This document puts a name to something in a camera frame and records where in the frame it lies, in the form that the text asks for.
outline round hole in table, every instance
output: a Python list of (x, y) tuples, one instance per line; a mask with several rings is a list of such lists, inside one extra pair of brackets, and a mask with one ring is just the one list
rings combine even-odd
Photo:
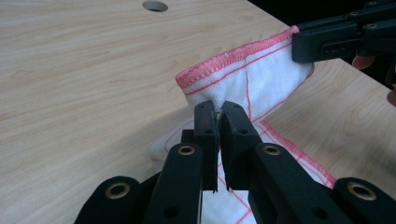
[(165, 12), (166, 10), (168, 10), (168, 6), (160, 1), (146, 1), (143, 3), (142, 6), (146, 10), (153, 12)]

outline fabric fold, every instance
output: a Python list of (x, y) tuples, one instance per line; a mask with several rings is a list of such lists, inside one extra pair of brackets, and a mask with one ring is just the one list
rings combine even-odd
[[(212, 101), (216, 110), (221, 110), (225, 101), (244, 107), (263, 142), (286, 148), (317, 182), (332, 188), (335, 179), (264, 120), (314, 72), (312, 63), (291, 59), (291, 37), (297, 32), (297, 26), (292, 26), (268, 39), (223, 52), (182, 71), (176, 82), (190, 107), (204, 101)], [(180, 142), (183, 129), (193, 129), (193, 114), (152, 145), (150, 154), (156, 171), (162, 169), (168, 150)], [(204, 192), (202, 222), (255, 223), (247, 192), (226, 190), (221, 160), (218, 180), (218, 193)]]

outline wood grain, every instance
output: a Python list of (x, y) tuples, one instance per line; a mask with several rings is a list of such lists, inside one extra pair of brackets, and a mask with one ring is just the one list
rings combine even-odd
[[(183, 69), (287, 27), (242, 0), (0, 2), (0, 222), (71, 223), (115, 175), (153, 174), (150, 143), (189, 114)], [(395, 110), (340, 61), (270, 121), (332, 174), (395, 192)]]

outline wooden table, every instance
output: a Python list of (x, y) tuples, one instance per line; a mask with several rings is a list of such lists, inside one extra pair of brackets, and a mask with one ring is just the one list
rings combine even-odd
[[(0, 3), (0, 222), (71, 223), (102, 181), (153, 175), (150, 143), (188, 116), (181, 70), (287, 28), (242, 0)], [(396, 197), (396, 108), (340, 60), (268, 121), (334, 176)]]

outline towel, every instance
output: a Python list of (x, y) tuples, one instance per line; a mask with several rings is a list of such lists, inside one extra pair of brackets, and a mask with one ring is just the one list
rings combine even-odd
[[(244, 107), (264, 143), (281, 145), (314, 180), (332, 188), (334, 177), (264, 120), (314, 72), (312, 63), (295, 63), (291, 59), (291, 36), (297, 32), (298, 27), (292, 26), (268, 39), (223, 52), (182, 71), (176, 82), (191, 107), (209, 100), (216, 110), (221, 110), (225, 101)], [(191, 114), (153, 143), (150, 154), (155, 170), (161, 171), (169, 149), (180, 142), (182, 130), (193, 129), (193, 122)], [(256, 223), (248, 204), (248, 192), (226, 189), (221, 156), (218, 167), (219, 191), (204, 191), (202, 223)]]

